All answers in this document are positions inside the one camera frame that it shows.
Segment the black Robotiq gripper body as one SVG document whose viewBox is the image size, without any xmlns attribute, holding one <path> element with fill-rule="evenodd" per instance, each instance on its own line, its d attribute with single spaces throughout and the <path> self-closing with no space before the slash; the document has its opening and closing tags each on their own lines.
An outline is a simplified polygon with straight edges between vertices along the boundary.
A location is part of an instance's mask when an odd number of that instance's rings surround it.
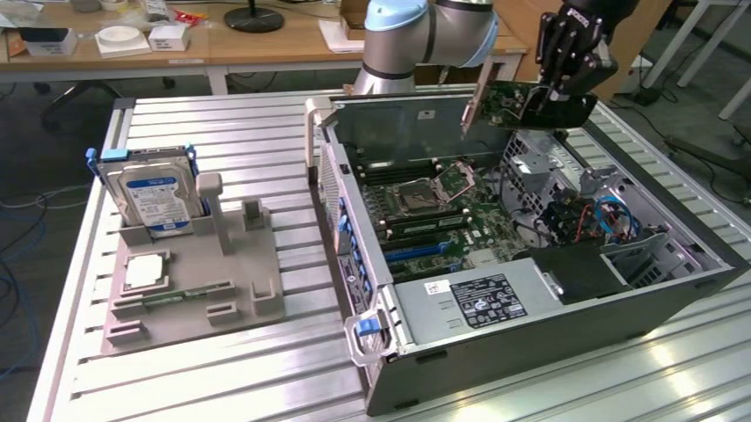
<svg viewBox="0 0 751 422">
<path fill-rule="evenodd" d="M 639 0 L 565 0 L 560 15 L 572 18 L 595 41 L 609 44 L 619 23 L 637 4 Z"/>
</svg>

